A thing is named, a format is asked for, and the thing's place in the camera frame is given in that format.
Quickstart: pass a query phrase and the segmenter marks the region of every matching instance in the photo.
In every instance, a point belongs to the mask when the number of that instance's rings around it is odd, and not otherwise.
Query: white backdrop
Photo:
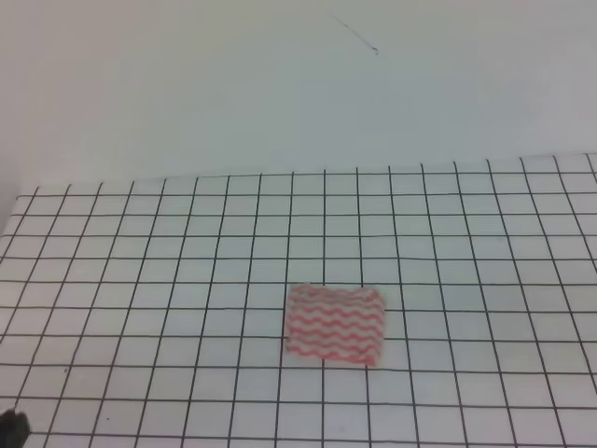
[[[594,150],[596,17],[595,0],[4,0],[2,170],[36,184]]]

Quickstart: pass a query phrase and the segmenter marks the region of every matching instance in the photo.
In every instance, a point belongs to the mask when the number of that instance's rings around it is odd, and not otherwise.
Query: small cloth
[[[286,351],[377,365],[385,307],[375,289],[300,285],[290,290],[286,307]]]

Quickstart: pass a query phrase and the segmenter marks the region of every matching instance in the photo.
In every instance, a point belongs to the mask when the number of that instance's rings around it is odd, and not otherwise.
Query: black grid line
[[[133,188],[133,184],[131,184],[131,189],[130,189],[129,192],[132,192],[132,188]],[[100,184],[100,187],[98,188],[98,196],[96,196],[96,199],[93,202],[93,205],[92,205],[91,210],[90,210],[90,214],[93,211],[93,207],[95,207],[95,204],[97,203],[97,197],[99,197],[99,192],[101,190],[102,190],[102,184]],[[118,229],[120,229],[120,225],[122,224],[122,219],[123,219],[123,217],[121,217],[120,221],[118,222]],[[101,276],[101,278],[104,277],[105,270],[107,269],[108,260],[110,259],[110,254],[112,253],[112,250],[114,249],[115,241],[116,241],[116,238],[113,238],[112,244],[110,245],[110,249],[109,249],[108,254],[107,254],[106,263],[105,263],[105,265],[104,265],[104,267],[102,269],[102,276]],[[54,412],[52,414],[51,420],[49,422],[49,430],[50,431],[51,431],[51,429],[54,426],[54,422],[56,421],[56,416],[58,414],[60,403],[62,402],[62,397],[63,397],[64,392],[66,390],[66,385],[68,384],[68,379],[70,377],[70,373],[71,373],[73,367],[76,366],[76,363],[75,363],[76,354],[78,353],[78,349],[79,349],[79,347],[81,345],[81,342],[83,340],[83,334],[85,333],[85,329],[87,328],[87,326],[89,324],[90,316],[91,316],[91,309],[93,309],[93,304],[95,303],[95,301],[97,299],[98,292],[99,292],[99,286],[97,288],[95,288],[95,292],[93,293],[93,299],[91,301],[90,310],[87,313],[87,316],[85,317],[85,323],[83,324],[83,330],[81,330],[81,334],[77,337],[76,347],[75,347],[75,350],[74,350],[73,355],[71,357],[70,363],[68,365],[64,366],[67,369],[67,371],[66,371],[66,377],[64,378],[64,383],[62,385],[61,393],[60,393],[60,396],[58,397],[58,401],[56,403],[56,409],[54,409]],[[47,338],[47,337],[48,336],[42,336],[42,337],[40,337],[39,344],[41,345],[43,338]],[[47,444],[48,444],[48,437],[46,437],[44,439],[44,445],[43,446],[46,447]]]
[[[197,189],[197,181],[198,181],[198,179],[195,179],[195,185],[193,187],[193,191],[195,189]],[[193,209],[194,202],[195,202],[195,196],[193,196],[191,198],[190,207],[188,209],[187,223],[185,225],[185,231],[183,233],[183,240],[182,240],[182,243],[180,245],[180,251],[178,253],[178,261],[176,262],[176,268],[174,269],[174,279],[178,275],[178,269],[180,268],[180,260],[181,260],[182,255],[183,255],[183,250],[185,249],[185,241],[187,240],[188,223],[190,222],[190,211]],[[156,348],[156,355],[153,358],[153,364],[151,366],[151,373],[149,374],[149,381],[147,382],[146,396],[145,396],[145,399],[144,399],[144,402],[143,402],[143,409],[141,410],[141,418],[139,418],[139,426],[137,427],[137,435],[136,435],[135,440],[134,440],[134,446],[135,447],[137,446],[137,444],[139,442],[139,437],[141,436],[141,426],[143,425],[143,418],[144,418],[145,413],[146,413],[147,401],[149,400],[149,394],[151,392],[151,386],[153,385],[153,377],[154,377],[154,374],[156,372],[156,365],[158,364],[158,356],[160,355],[161,342],[162,342],[162,339],[163,339],[164,330],[166,329],[166,323],[168,321],[168,314],[170,313],[170,304],[172,303],[173,296],[174,296],[174,284],[172,284],[172,287],[170,288],[170,296],[168,297],[168,304],[166,306],[166,313],[165,313],[165,316],[163,318],[163,322],[161,324],[160,336],[158,338],[158,347]]]
[[[261,175],[259,176],[259,184],[257,187],[257,206],[255,209],[255,218],[253,222],[253,239],[251,240],[251,257],[253,257],[253,251],[255,250],[255,234],[257,231],[257,210],[259,209],[259,192],[261,191]],[[251,278],[251,268],[253,267],[253,259],[249,259],[249,271],[247,278]],[[232,411],[230,414],[230,422],[228,429],[228,447],[230,447],[230,437],[232,436],[232,426],[234,425],[234,411],[236,408],[236,394],[239,387],[239,374],[241,373],[241,356],[243,354],[243,335],[244,335],[244,324],[246,321],[246,305],[249,301],[249,286],[246,286],[244,292],[244,306],[243,306],[243,321],[241,323],[241,340],[239,342],[239,355],[236,359],[236,372],[234,373],[234,389],[232,391]]]
[[[25,207],[25,214],[22,215],[23,217],[25,215],[27,215],[27,212],[29,211],[29,209],[31,208],[31,204],[34,202],[35,200],[35,195],[37,194],[37,191],[39,190],[39,187],[37,187],[35,189],[34,194],[31,196],[31,201],[29,201],[29,203],[27,204],[27,207]],[[15,233],[19,231],[19,228],[21,227],[21,224],[23,222],[23,217],[19,220],[19,224],[17,224],[17,226],[15,227]],[[4,248],[4,252],[2,253],[2,256],[0,256],[0,263],[5,259],[5,257],[7,256],[8,250],[10,249],[10,245],[12,245],[12,241],[14,240],[15,234],[13,233],[12,235],[4,235],[4,236],[9,236],[10,240],[7,243],[7,246]]]
[[[492,180],[493,192],[495,192],[495,184],[493,182],[493,175],[492,175],[492,166],[491,166],[491,164],[490,164],[489,161],[487,161],[487,168],[489,170],[490,178]],[[503,226],[504,226],[504,230],[507,233],[506,222],[504,221],[503,217],[502,217],[502,223],[503,223]],[[507,235],[507,245],[508,245],[508,249],[510,251],[510,254],[512,254],[512,256],[514,256],[514,251],[512,249],[512,242],[510,241],[510,237],[508,235]],[[531,312],[530,312],[530,308],[529,308],[529,302],[527,300],[526,293],[524,291],[524,287],[522,287],[521,273],[519,272],[519,268],[518,268],[518,265],[516,263],[514,263],[514,269],[516,270],[516,275],[518,277],[519,282],[521,283],[521,295],[522,295],[522,299],[524,301],[524,307],[526,309],[525,312],[529,316],[529,323],[531,325],[531,330],[533,331],[533,337],[535,338],[535,344],[536,344],[536,348],[537,348],[537,353],[539,355],[539,359],[541,361],[541,368],[543,370],[542,373],[543,373],[543,375],[545,377],[546,385],[547,385],[548,392],[549,392],[549,399],[551,401],[551,404],[555,408],[556,401],[555,401],[555,398],[553,396],[553,390],[552,390],[551,382],[549,381],[549,375],[548,375],[548,370],[547,370],[546,363],[545,363],[545,358],[544,358],[543,352],[541,351],[541,344],[540,344],[539,339],[537,337],[537,332],[536,332],[536,329],[535,329],[535,323],[533,321],[533,318],[532,318]],[[556,421],[557,421],[557,424],[558,424],[558,429],[560,431],[560,437],[562,438],[562,442],[564,444],[566,444],[566,438],[564,436],[564,432],[563,432],[563,428],[562,428],[562,421],[560,420],[560,416],[558,415],[557,411],[555,413],[555,416],[556,416]]]
[[[427,187],[426,187],[426,183],[425,183],[425,176],[423,174],[423,192],[426,192],[426,190],[427,190]],[[425,205],[427,207],[427,212],[429,212],[429,201],[427,200],[426,196],[425,196]],[[448,315],[446,313],[446,300],[444,298],[444,292],[443,292],[443,289],[441,288],[441,275],[439,272],[439,263],[437,261],[436,242],[433,239],[433,223],[431,222],[431,217],[429,218],[429,229],[431,231],[431,236],[432,236],[431,241],[432,241],[433,253],[434,253],[435,264],[436,264],[437,282],[439,284],[439,297],[441,298],[441,308],[442,308],[442,311],[444,314],[444,325],[446,326],[446,334],[448,335],[448,345],[450,347],[451,365],[452,365],[452,368],[456,371],[456,360],[454,357],[454,349],[452,346],[452,340],[450,338],[450,323],[448,322]],[[458,375],[456,374],[456,372],[454,372],[454,382],[456,384],[456,396],[458,397],[458,407],[459,407],[459,411],[460,411],[461,422],[463,425],[463,435],[465,438],[465,444],[468,445],[468,436],[466,434],[465,412],[463,410],[463,399],[461,397],[460,385],[458,383]]]
[[[162,182],[162,184],[161,184],[161,193],[162,193],[162,194],[163,194],[163,191],[164,191],[164,188],[165,188],[165,187],[166,187],[166,181],[164,180],[164,181]],[[151,235],[151,233],[152,233],[153,229],[154,229],[154,228],[155,228],[155,226],[156,226],[156,219],[157,219],[157,217],[158,217],[158,210],[160,209],[160,204],[161,204],[161,196],[160,196],[160,199],[158,200],[158,207],[157,207],[157,209],[156,209],[156,215],[154,216],[154,218],[153,218],[153,220],[152,220],[152,222],[151,222],[151,230],[149,231],[149,235]],[[108,391],[108,386],[109,386],[109,384],[110,384],[110,380],[111,380],[111,378],[112,378],[112,373],[113,373],[113,371],[114,371],[114,365],[116,364],[116,358],[117,358],[117,356],[118,356],[118,350],[119,350],[119,348],[120,348],[120,343],[122,342],[122,338],[123,338],[123,336],[124,336],[124,331],[125,331],[125,329],[126,329],[127,322],[128,322],[128,320],[129,320],[129,316],[131,315],[131,309],[132,309],[132,308],[131,308],[131,305],[132,305],[132,299],[133,299],[133,297],[134,297],[134,293],[136,292],[136,290],[137,290],[137,288],[138,288],[138,286],[139,286],[139,280],[140,280],[140,278],[141,278],[141,273],[142,273],[142,271],[143,271],[143,266],[144,266],[144,264],[145,264],[145,261],[146,261],[146,255],[147,255],[147,250],[149,249],[149,242],[150,242],[150,241],[151,241],[151,240],[150,240],[150,238],[147,238],[147,243],[146,243],[146,247],[145,247],[145,251],[144,251],[144,257],[143,257],[143,259],[141,260],[141,266],[139,266],[139,272],[138,272],[138,274],[137,274],[137,276],[136,276],[136,281],[135,281],[135,283],[134,283],[134,287],[133,287],[133,289],[132,289],[131,302],[129,303],[129,306],[127,307],[126,314],[125,314],[125,316],[124,316],[124,322],[123,322],[123,324],[122,324],[122,329],[120,330],[120,334],[119,334],[119,336],[118,336],[118,342],[117,342],[117,344],[116,344],[116,349],[115,349],[115,351],[114,351],[114,357],[113,357],[113,359],[112,359],[112,366],[110,366],[110,369],[109,369],[109,371],[108,371],[108,375],[107,375],[107,379],[106,379],[106,381],[105,381],[104,392],[103,392],[103,394],[102,394],[102,401],[100,402],[100,407],[99,407],[99,409],[97,410],[97,414],[96,414],[96,416],[95,416],[95,420],[94,420],[94,422],[93,422],[93,430],[91,431],[90,444],[89,444],[89,447],[90,447],[90,448],[91,448],[91,444],[93,443],[93,438],[94,438],[94,437],[95,437],[95,435],[96,435],[96,431],[97,431],[98,424],[99,424],[99,422],[100,422],[100,415],[102,414],[102,409],[103,409],[103,407],[104,407],[104,400],[105,400],[105,396],[106,396],[106,394],[107,394],[107,391]]]
[[[36,412],[46,409],[43,427],[37,423],[33,427],[36,441],[43,446],[56,443],[56,437],[64,437],[61,442],[68,443],[69,437],[76,436],[87,438],[89,447],[95,446],[98,438],[104,443],[122,438],[134,446],[151,439],[172,439],[181,448],[190,441],[219,441],[227,446],[243,441],[274,446],[302,441],[322,447],[329,442],[368,446],[595,445],[597,434],[578,422],[597,418],[597,331],[593,329],[597,306],[592,300],[597,290],[597,174],[590,155],[575,156],[572,164],[566,157],[544,158],[540,163],[516,160],[509,165],[511,171],[494,171],[486,161],[487,169],[475,170],[453,163],[435,171],[421,166],[410,172],[386,167],[367,172],[201,176],[192,177],[193,182],[184,179],[174,189],[169,189],[170,179],[165,179],[131,183],[124,186],[126,191],[118,186],[118,193],[98,184],[94,194],[76,194],[81,191],[76,186],[65,186],[62,194],[44,194],[56,191],[42,187],[21,195],[19,213],[12,216],[0,254],[0,400],[16,403],[25,411],[36,400],[40,404]],[[117,213],[103,213],[115,210]],[[104,229],[98,223],[110,223],[110,227]],[[62,250],[62,242],[70,249]],[[137,266],[139,271],[128,279],[114,276],[106,272],[110,261]],[[54,263],[62,266],[60,275],[53,270],[43,279],[34,275],[36,266]],[[98,276],[70,275],[75,263],[78,269],[93,264]],[[154,267],[162,263],[168,274],[142,276],[149,263]],[[185,276],[183,264],[203,271]],[[340,264],[346,273],[334,275]],[[220,276],[217,265],[226,265],[230,273]],[[465,275],[451,274],[448,268],[456,265],[463,267]],[[20,266],[31,267],[31,271],[23,276],[15,271]],[[382,365],[355,369],[290,359],[284,351],[285,297],[295,283],[378,287],[383,294],[390,294],[394,301],[388,301],[392,304],[385,310],[388,334]],[[135,299],[138,288],[150,294],[149,301]],[[73,294],[79,293],[73,291],[84,291],[85,298],[77,303]],[[398,291],[400,299],[396,301]],[[106,295],[118,297],[112,300]],[[66,311],[80,313],[76,330],[54,334],[49,330],[50,319]],[[95,316],[92,313],[106,312],[121,327],[104,324],[98,328],[96,322],[88,331]],[[155,316],[151,321],[154,329],[139,334],[139,329],[130,328],[139,313]],[[203,320],[185,334],[171,329],[174,320],[169,316],[174,313],[202,313]],[[26,323],[24,315],[31,317]],[[214,333],[206,325],[220,322],[214,321],[218,315],[229,315],[233,322],[226,324],[225,331]],[[446,332],[421,330],[435,319],[443,319]],[[452,319],[483,322],[482,331],[456,333],[452,324],[451,333]],[[505,323],[514,327],[504,327]],[[482,355],[493,359],[493,364],[461,364],[469,343],[482,347]],[[151,350],[142,357],[125,358],[119,355],[124,344],[150,345]],[[277,344],[279,350],[247,365],[245,356],[263,353],[243,353],[243,347],[250,351],[259,344]],[[83,353],[90,350],[84,347],[91,346],[105,350],[105,355],[94,358]],[[162,362],[162,347],[183,346],[192,347],[192,353]],[[238,352],[233,348],[234,353],[214,356],[216,346],[238,347]],[[48,347],[68,348],[52,359]],[[422,364],[421,347],[441,347],[443,352],[436,354],[444,358]],[[533,361],[524,364],[521,354],[529,354]],[[79,389],[74,394],[71,380],[83,371],[78,369],[75,376],[75,368],[101,376],[97,380],[101,388],[94,388],[96,392]],[[40,369],[49,373],[48,385],[43,387],[36,379]],[[108,393],[115,369],[130,370],[132,376],[138,372],[139,378],[145,378],[141,392],[115,395],[110,389]],[[261,385],[269,388],[267,397],[259,397],[256,391],[251,396],[243,394],[246,384],[240,378],[248,371],[253,376],[259,372],[271,375],[271,384]],[[358,376],[362,389],[353,392],[347,388],[346,399],[339,401],[330,395],[338,385],[329,381],[332,374],[350,371],[364,373],[364,377]],[[52,386],[57,372],[63,374],[62,382]],[[194,393],[201,379],[215,372],[222,375],[214,383],[221,395]],[[381,372],[388,376],[378,376]],[[295,380],[315,377],[317,387],[321,381],[321,396],[319,391],[304,397],[285,395],[286,373]],[[173,392],[154,394],[157,379],[168,374],[185,375],[185,384],[172,383]],[[493,385],[494,399],[468,398],[473,376],[480,384]],[[430,400],[434,396],[425,395],[427,391],[420,388],[422,378],[448,377],[450,387],[455,388],[449,399]],[[381,394],[380,378],[393,381]],[[541,400],[519,399],[527,391],[515,385],[525,382],[545,387]],[[147,418],[164,403],[178,412],[164,415],[177,430],[147,430]],[[93,415],[82,427],[66,425],[62,404],[92,410]],[[121,407],[125,405],[133,406],[138,414],[130,417],[124,433],[104,427],[103,420],[100,425],[105,406],[128,409]],[[257,431],[251,429],[253,435],[244,432],[249,430],[247,413],[240,411],[241,406],[246,411],[249,405],[268,409],[267,415],[250,416],[255,418],[251,424],[257,426]],[[283,419],[304,405],[316,409],[316,415],[310,416],[311,423],[297,425],[311,425],[311,429],[302,436],[286,437],[291,434],[286,432],[289,422]],[[360,408],[362,421],[350,423],[358,427],[346,427],[348,431],[342,435],[333,425],[357,411],[346,408],[348,405]],[[215,422],[226,429],[206,434],[191,430],[192,425],[201,424],[196,409],[209,412],[211,406],[229,409],[228,416]],[[405,425],[404,418],[392,417],[390,423],[380,420],[390,413],[412,413],[409,418],[413,421]],[[454,432],[450,435],[450,430],[430,415],[447,415],[454,427],[462,425],[457,440]],[[471,425],[479,415],[485,415],[482,425],[500,427],[502,434],[490,431],[489,439],[479,439],[479,428]],[[488,420],[488,415],[499,415],[503,421]],[[531,434],[526,419],[539,417],[542,430]],[[348,437],[348,432],[359,437]]]
[[[522,172],[524,173],[524,178],[526,180],[527,186],[529,187],[529,190],[531,189],[531,185],[529,184],[529,177],[526,173],[525,167],[524,167],[524,161],[521,159],[521,165],[522,165]],[[533,196],[531,196],[531,201],[533,202],[533,207],[535,208],[535,211],[537,213],[537,215],[539,215],[539,211],[537,210],[537,206],[536,206],[536,202],[535,202],[535,198]],[[541,219],[539,219],[539,225],[541,226],[541,231],[545,234],[545,226],[543,225],[543,222],[541,221]],[[576,324],[576,320],[575,320],[575,314],[572,312],[572,307],[570,306],[570,301],[568,300],[568,293],[566,292],[566,288],[563,286],[563,281],[562,281],[562,276],[560,274],[560,269],[558,268],[558,263],[556,263],[555,258],[553,257],[553,251],[551,249],[551,244],[549,242],[549,238],[547,237],[547,235],[545,236],[545,242],[548,246],[548,251],[549,251],[549,256],[551,258],[551,263],[553,264],[553,268],[555,270],[555,273],[558,277],[558,282],[560,283],[561,289],[562,289],[562,294],[564,297],[564,300],[566,302],[566,307],[568,308],[568,313],[570,314],[570,318],[572,319],[572,325],[575,328],[575,332],[576,332],[576,337],[577,337],[577,341],[578,344],[580,346],[580,350],[582,351],[582,355],[585,358],[585,362],[587,365],[587,371],[590,371],[590,363],[589,363],[589,356],[587,355],[587,351],[585,350],[585,345],[582,341],[582,338],[580,337],[580,332],[578,331],[578,325]],[[591,376],[591,382],[593,384],[593,389],[595,391],[595,393],[597,394],[597,383],[595,383],[595,378]]]
[[[288,204],[288,234],[290,234],[290,227],[292,226],[292,192],[294,190],[294,183],[295,183],[295,174],[292,173],[290,176],[290,202]],[[285,273],[284,273],[284,297],[282,298],[282,328],[281,328],[281,336],[282,338],[285,336],[285,323],[286,323],[286,296],[288,295],[288,265],[290,261],[290,238],[286,238],[286,257],[285,257]],[[278,390],[276,391],[276,420],[274,423],[273,429],[273,446],[277,448],[278,446],[278,431],[280,428],[280,397],[282,396],[282,361],[284,359],[284,341],[280,343],[280,356],[279,356],[279,365],[278,365]]]
[[[363,275],[363,240],[361,235],[361,199],[359,197],[359,182],[358,182],[358,168],[356,168],[354,182],[356,184],[356,213],[358,214],[358,253],[359,253],[359,272],[361,275],[361,287],[365,286],[364,283],[364,275]],[[368,365],[365,365],[365,394],[367,397],[367,431],[369,437],[369,447],[371,447],[371,406],[369,403],[369,368]]]
[[[64,205],[64,200],[65,200],[65,197],[62,198],[59,208],[62,208],[62,206]],[[52,221],[49,233],[51,232],[51,229],[53,229],[55,223],[56,223],[56,218],[54,218],[54,220]],[[42,248],[40,250],[40,254],[41,254],[41,251],[43,250],[43,246],[45,245],[45,243],[46,243],[47,240],[48,240],[48,237],[46,237],[46,239],[44,240],[44,243],[42,244]],[[35,260],[34,267],[32,268],[32,270],[31,270],[31,272],[29,274],[28,280],[31,280],[31,277],[34,274],[35,267],[37,266],[38,261],[39,261],[39,259]],[[72,261],[68,264],[68,267],[66,268],[66,272],[64,273],[64,279],[66,279],[66,276],[68,275],[68,272],[70,270],[71,265],[72,265]],[[19,303],[22,300],[23,294],[25,292],[26,285],[27,285],[27,282],[25,282],[25,286],[23,287],[23,289],[21,291],[21,294],[19,296]],[[57,300],[58,300],[58,294],[56,295],[56,298],[54,299],[53,304],[55,304]],[[46,331],[47,331],[48,325],[49,325],[49,321],[50,321],[50,319],[51,319],[51,317],[53,315],[53,312],[54,312],[53,309],[49,312],[48,320],[46,321],[46,323],[44,325],[44,328],[41,331],[41,336],[39,337],[39,341],[37,342],[37,345],[35,347],[33,358],[35,358],[35,355],[37,354],[37,351],[39,350],[39,347],[40,347],[41,342],[42,342],[42,340],[44,338],[44,335],[46,334]],[[10,327],[10,325],[12,323],[12,319],[14,318],[15,314],[16,314],[16,311],[11,314],[10,319],[8,320],[7,329],[9,329],[9,327]],[[19,394],[17,395],[17,399],[15,401],[16,403],[18,403],[19,400],[21,399],[21,395],[23,393],[23,390],[24,390],[25,386],[27,385],[27,380],[29,379],[29,375],[31,374],[32,367],[33,367],[33,365],[30,365],[30,366],[27,367],[27,372],[25,373],[25,377],[24,377],[24,379],[22,381],[21,387],[19,388]]]
[[[218,227],[218,231],[217,231],[217,239],[215,240],[215,255],[217,255],[217,250],[219,249],[220,246],[220,239],[221,239],[221,235],[222,235],[222,226],[224,225],[224,213],[226,211],[226,204],[228,201],[228,190],[229,190],[229,185],[230,185],[230,177],[228,176],[227,180],[226,180],[226,194],[224,196],[224,203],[222,205],[222,215],[220,217],[220,223],[219,223],[219,227]],[[193,371],[193,376],[192,376],[192,381],[191,381],[191,390],[188,393],[188,401],[187,401],[187,411],[185,412],[185,423],[183,425],[183,432],[182,432],[182,437],[180,439],[180,448],[183,448],[184,443],[185,443],[185,438],[188,438],[189,435],[187,435],[187,428],[188,428],[188,416],[190,414],[190,407],[191,407],[191,403],[192,403],[192,398],[193,398],[193,388],[195,387],[195,382],[197,381],[197,365],[199,364],[199,356],[201,355],[201,345],[203,343],[203,334],[205,332],[205,322],[207,322],[207,314],[209,313],[209,302],[210,299],[212,298],[212,289],[214,286],[214,275],[215,275],[215,262],[214,265],[212,266],[212,273],[211,273],[211,277],[210,277],[210,284],[209,284],[209,289],[207,291],[207,299],[205,301],[205,313],[203,314],[203,322],[201,322],[201,336],[199,338],[199,344],[197,346],[197,355],[195,356],[195,366],[196,369]]]
[[[461,191],[461,187],[460,187],[460,178],[458,175],[458,167],[456,166],[456,163],[454,164],[454,172],[456,173],[456,184],[458,185],[458,192],[460,194],[460,202],[461,205],[463,207],[463,210],[465,209],[465,201],[462,197],[462,191]],[[468,226],[468,218],[465,215],[465,224],[466,224],[466,231],[468,232],[468,243],[470,244],[470,250],[473,256],[473,262],[475,263],[475,274],[477,275],[477,278],[479,280],[479,283],[481,284],[481,276],[479,273],[479,266],[477,264],[477,259],[475,258],[475,245],[473,245],[473,238],[470,236],[470,228]],[[490,339],[492,341],[492,346],[493,346],[493,355],[495,356],[495,365],[497,367],[497,372],[499,374],[500,377],[500,386],[502,386],[502,393],[504,394],[504,403],[506,404],[506,411],[507,411],[507,419],[508,422],[510,424],[510,431],[512,431],[512,440],[514,441],[514,446],[519,446],[517,439],[516,439],[516,431],[514,430],[514,422],[512,420],[512,412],[510,411],[510,405],[508,403],[508,399],[507,399],[507,392],[506,392],[506,385],[504,383],[504,375],[502,373],[502,367],[500,365],[500,358],[497,354],[497,347],[495,345],[495,338],[493,337],[493,328],[492,328],[492,320],[490,319],[490,315],[489,315],[489,311],[487,308],[487,301],[485,300],[485,293],[483,292],[483,288],[480,287],[480,295],[481,295],[481,299],[483,302],[483,309],[485,310],[485,317],[487,319],[487,328],[489,330],[489,334],[490,334]],[[446,315],[446,325],[448,325],[448,317]]]
[[[394,192],[394,183],[393,183],[393,179],[392,179],[392,167],[388,166],[388,184],[389,184],[389,188],[390,188],[390,194],[393,194]],[[392,201],[392,213],[395,212],[395,205],[394,205],[394,201]],[[406,310],[406,306],[404,303],[404,288],[402,285],[402,270],[400,269],[400,260],[402,259],[400,257],[400,247],[398,244],[398,232],[396,229],[396,221],[394,220],[393,222],[394,225],[394,242],[395,242],[395,246],[396,246],[396,268],[398,269],[398,282],[400,285],[400,304],[402,305],[402,310]],[[404,341],[405,341],[405,346],[406,346],[406,351],[407,351],[407,361],[408,361],[408,372],[409,372],[409,382],[410,382],[410,399],[412,401],[412,406],[413,406],[413,416],[414,416],[414,433],[415,433],[415,438],[416,438],[416,442],[417,442],[417,447],[421,446],[421,440],[420,440],[420,436],[419,436],[419,422],[417,420],[417,415],[416,412],[414,410],[417,409],[417,401],[415,398],[415,394],[414,394],[414,383],[412,380],[412,361],[410,359],[410,339],[409,339],[409,328],[407,325],[407,314],[406,311],[403,312],[402,314],[402,325],[404,326]]]

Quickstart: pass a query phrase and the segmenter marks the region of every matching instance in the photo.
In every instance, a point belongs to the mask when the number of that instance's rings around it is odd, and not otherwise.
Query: red wavy stripe
[[[382,352],[380,347],[373,343],[370,343],[368,345],[361,347],[358,345],[347,345],[344,343],[324,343],[322,341],[308,341],[299,336],[293,336],[292,339],[288,343],[290,345],[294,345],[296,343],[303,343],[305,345],[316,346],[317,348],[326,348],[326,349],[336,348],[336,349],[344,350],[345,352],[357,353],[358,355],[363,355],[366,352],[368,352],[369,350],[373,350],[377,354],[380,354]]]
[[[326,309],[321,305],[317,305],[317,306],[313,306],[313,307],[308,307],[305,305],[294,305],[294,306],[291,306],[290,309],[293,313],[306,313],[306,314],[321,313],[322,315],[327,315],[329,317],[335,317],[337,315],[341,315],[342,317],[345,317],[345,318],[358,317],[358,318],[360,318],[362,320],[366,320],[366,321],[375,320],[383,325],[383,319],[379,315],[365,315],[356,310],[346,312],[346,311],[343,311],[340,307]]]
[[[338,319],[324,320],[321,317],[313,317],[309,319],[302,315],[292,315],[289,318],[290,325],[292,325],[294,321],[302,322],[305,325],[321,324],[322,326],[328,328],[338,326],[342,329],[360,329],[361,331],[375,331],[383,337],[382,331],[374,325],[361,325],[357,322],[345,323]]]
[[[330,359],[333,361],[346,361],[352,362],[354,364],[368,364],[370,366],[375,366],[376,364],[376,358],[371,355],[367,357],[358,357],[354,355],[344,357],[338,352],[321,353],[317,350],[302,350],[299,347],[288,347],[286,350],[289,352],[298,353],[299,355],[303,355],[304,357],[319,357],[324,359]]]
[[[344,341],[359,341],[360,343],[366,341],[372,341],[374,343],[378,343],[380,338],[378,336],[361,336],[356,333],[349,333],[348,335],[341,334],[339,331],[330,331],[325,332],[321,331],[320,329],[303,329],[299,327],[294,327],[289,329],[290,333],[292,334],[301,334],[304,336],[317,336],[320,338],[341,338]]]
[[[293,304],[299,305],[330,305],[330,306],[342,306],[344,308],[361,308],[363,310],[377,310],[379,312],[384,312],[385,307],[381,303],[359,303],[358,301],[343,301],[342,299],[332,299],[332,298],[323,298],[323,299],[300,299],[300,300],[292,300],[290,301],[291,306]]]

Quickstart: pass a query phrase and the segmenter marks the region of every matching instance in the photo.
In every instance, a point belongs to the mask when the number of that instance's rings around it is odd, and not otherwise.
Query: table surface
[[[0,407],[28,448],[594,446],[596,163],[25,191]],[[381,364],[286,354],[297,283],[376,286]]]

